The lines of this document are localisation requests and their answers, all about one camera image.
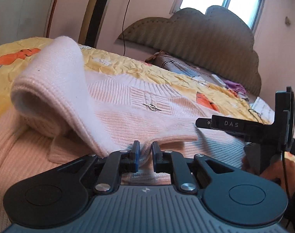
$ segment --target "ribbed knit fabric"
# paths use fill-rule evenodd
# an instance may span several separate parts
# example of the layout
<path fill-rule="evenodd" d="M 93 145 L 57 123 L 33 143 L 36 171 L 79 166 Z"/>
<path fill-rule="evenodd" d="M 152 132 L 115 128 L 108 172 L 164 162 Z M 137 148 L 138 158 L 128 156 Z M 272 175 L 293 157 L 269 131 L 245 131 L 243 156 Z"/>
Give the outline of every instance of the ribbed knit fabric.
<path fill-rule="evenodd" d="M 2 198 L 12 184 L 91 150 L 108 156 L 139 140 L 140 170 L 124 175 L 124 183 L 169 183 L 169 175 L 151 168 L 153 141 L 185 157 L 204 153 L 240 166 L 242 141 L 195 127 L 198 117 L 218 112 L 168 85 L 126 74 L 85 72 L 79 47 L 67 37 L 57 38 L 37 55 L 16 78 L 11 96 L 15 109 L 0 119 L 0 231 L 9 224 Z M 161 111 L 151 111 L 144 103 Z"/>

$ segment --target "purple cloth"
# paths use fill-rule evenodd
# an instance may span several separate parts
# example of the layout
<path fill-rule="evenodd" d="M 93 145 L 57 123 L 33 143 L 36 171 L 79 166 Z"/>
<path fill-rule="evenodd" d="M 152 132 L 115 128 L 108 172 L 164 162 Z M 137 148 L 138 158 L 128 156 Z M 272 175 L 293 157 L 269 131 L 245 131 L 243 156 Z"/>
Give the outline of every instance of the purple cloth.
<path fill-rule="evenodd" d="M 246 89 L 243 87 L 240 83 L 235 83 L 230 80 L 224 80 L 224 83 L 232 90 L 234 90 L 236 93 L 247 95 Z"/>

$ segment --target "brown upholstered headboard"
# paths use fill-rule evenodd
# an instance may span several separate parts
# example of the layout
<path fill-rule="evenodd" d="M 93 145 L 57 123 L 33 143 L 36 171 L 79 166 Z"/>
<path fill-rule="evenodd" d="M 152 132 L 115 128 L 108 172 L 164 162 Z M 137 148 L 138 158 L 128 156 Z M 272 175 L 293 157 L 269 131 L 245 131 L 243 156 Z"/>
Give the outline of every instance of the brown upholstered headboard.
<path fill-rule="evenodd" d="M 169 19 L 144 18 L 125 29 L 124 36 L 127 41 L 167 51 L 241 83 L 254 95 L 260 94 L 261 77 L 253 34 L 224 7 L 211 6 L 205 15 L 185 8 Z"/>

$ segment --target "person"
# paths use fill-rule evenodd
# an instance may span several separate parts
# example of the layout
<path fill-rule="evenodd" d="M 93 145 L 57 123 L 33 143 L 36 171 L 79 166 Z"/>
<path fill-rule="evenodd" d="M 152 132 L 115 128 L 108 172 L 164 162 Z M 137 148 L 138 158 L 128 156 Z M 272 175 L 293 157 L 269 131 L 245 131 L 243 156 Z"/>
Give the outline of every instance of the person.
<path fill-rule="evenodd" d="M 293 141 L 290 153 L 295 155 L 295 139 Z M 290 201 L 288 203 L 288 207 L 285 211 L 284 217 L 292 223 L 293 229 L 295 231 L 295 162 L 285 158 L 285 168 Z M 247 172 L 254 173 L 246 157 L 242 158 L 242 169 Z M 263 171 L 260 177 L 263 177 L 267 180 L 274 180 L 276 178 L 280 179 L 281 187 L 284 189 L 284 191 L 286 191 L 282 161 L 277 161 L 274 164 L 270 165 L 267 169 Z"/>

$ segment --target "white paper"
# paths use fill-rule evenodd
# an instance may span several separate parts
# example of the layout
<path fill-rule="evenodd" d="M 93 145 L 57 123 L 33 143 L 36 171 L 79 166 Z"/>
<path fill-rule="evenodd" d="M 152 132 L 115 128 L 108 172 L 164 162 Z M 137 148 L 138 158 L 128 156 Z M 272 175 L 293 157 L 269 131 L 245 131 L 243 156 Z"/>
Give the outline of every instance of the white paper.
<path fill-rule="evenodd" d="M 271 107 L 260 97 L 257 97 L 252 105 L 252 109 L 257 111 L 261 118 L 268 120 L 270 123 L 274 122 L 275 111 L 272 110 Z"/>

